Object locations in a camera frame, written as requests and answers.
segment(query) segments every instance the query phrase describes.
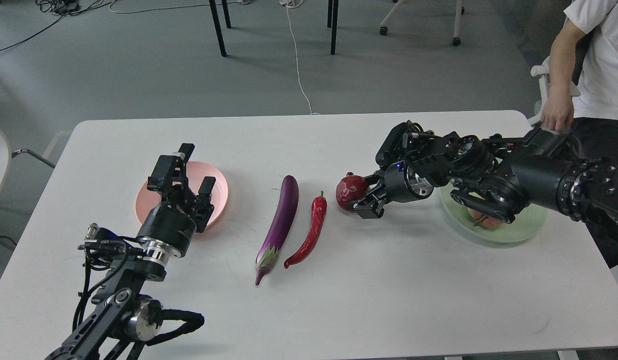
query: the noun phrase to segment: person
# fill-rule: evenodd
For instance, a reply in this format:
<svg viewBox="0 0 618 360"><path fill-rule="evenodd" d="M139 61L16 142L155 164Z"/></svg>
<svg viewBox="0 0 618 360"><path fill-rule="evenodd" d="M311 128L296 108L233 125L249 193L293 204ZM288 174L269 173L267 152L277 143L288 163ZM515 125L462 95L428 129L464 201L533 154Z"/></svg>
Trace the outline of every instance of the person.
<svg viewBox="0 0 618 360"><path fill-rule="evenodd" d="M618 157L618 0L574 0L564 10L567 22L549 54L549 95L540 121L550 130L579 139L586 158ZM592 32L571 98L575 48ZM618 264L618 226L608 217L587 224L611 268Z"/></svg>

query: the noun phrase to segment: person's hand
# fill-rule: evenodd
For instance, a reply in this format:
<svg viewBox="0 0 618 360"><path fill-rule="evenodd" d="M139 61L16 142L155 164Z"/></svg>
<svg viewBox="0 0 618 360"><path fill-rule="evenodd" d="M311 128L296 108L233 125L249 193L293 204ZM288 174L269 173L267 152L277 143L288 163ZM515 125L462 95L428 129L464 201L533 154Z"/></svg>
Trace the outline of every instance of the person's hand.
<svg viewBox="0 0 618 360"><path fill-rule="evenodd" d="M562 133L563 130L570 129L574 123L574 103L569 95L549 95L547 102L542 108L540 121L549 130L556 130Z"/></svg>

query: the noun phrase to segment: purple eggplant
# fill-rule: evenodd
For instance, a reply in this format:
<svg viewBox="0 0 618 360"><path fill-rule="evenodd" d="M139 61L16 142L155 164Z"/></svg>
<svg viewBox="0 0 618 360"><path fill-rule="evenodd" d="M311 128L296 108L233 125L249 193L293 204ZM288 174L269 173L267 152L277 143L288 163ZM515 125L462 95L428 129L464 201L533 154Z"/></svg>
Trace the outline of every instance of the purple eggplant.
<svg viewBox="0 0 618 360"><path fill-rule="evenodd" d="M294 222L298 209L298 182L296 178L287 175L282 179L280 199L271 227L256 257L256 286L261 283L265 275L270 273L280 255L280 248L284 244L287 234Z"/></svg>

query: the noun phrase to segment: red chili pepper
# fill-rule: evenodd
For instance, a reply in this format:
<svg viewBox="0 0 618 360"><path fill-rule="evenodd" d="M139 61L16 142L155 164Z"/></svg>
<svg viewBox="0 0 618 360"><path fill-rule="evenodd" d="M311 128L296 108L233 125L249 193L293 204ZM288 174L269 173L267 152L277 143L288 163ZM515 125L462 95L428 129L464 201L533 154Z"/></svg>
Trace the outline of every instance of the red chili pepper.
<svg viewBox="0 0 618 360"><path fill-rule="evenodd" d="M289 268L289 265L298 264L302 262L309 253L316 247L318 237L320 237L320 230L323 228L325 222L325 214L327 214L327 199L323 197L324 191L320 191L320 196L313 199L311 203L311 226L309 227L309 233L307 239L304 240L302 246L284 261L284 268Z"/></svg>

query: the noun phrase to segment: green plate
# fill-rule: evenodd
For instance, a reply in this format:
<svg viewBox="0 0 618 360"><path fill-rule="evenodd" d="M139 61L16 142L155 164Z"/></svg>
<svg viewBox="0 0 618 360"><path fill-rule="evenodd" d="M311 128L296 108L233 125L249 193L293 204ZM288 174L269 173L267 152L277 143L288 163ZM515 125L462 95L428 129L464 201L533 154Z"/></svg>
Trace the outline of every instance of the green plate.
<svg viewBox="0 0 618 360"><path fill-rule="evenodd" d="M547 220L547 209L532 203L524 208L520 214L515 215L513 223L503 223L496 228L474 226L476 221L469 214L467 207L455 202L449 195L453 189L455 187L451 184L439 189L444 210L451 215L451 218L460 223L461 228L490 242L510 244L529 239L542 230Z"/></svg>

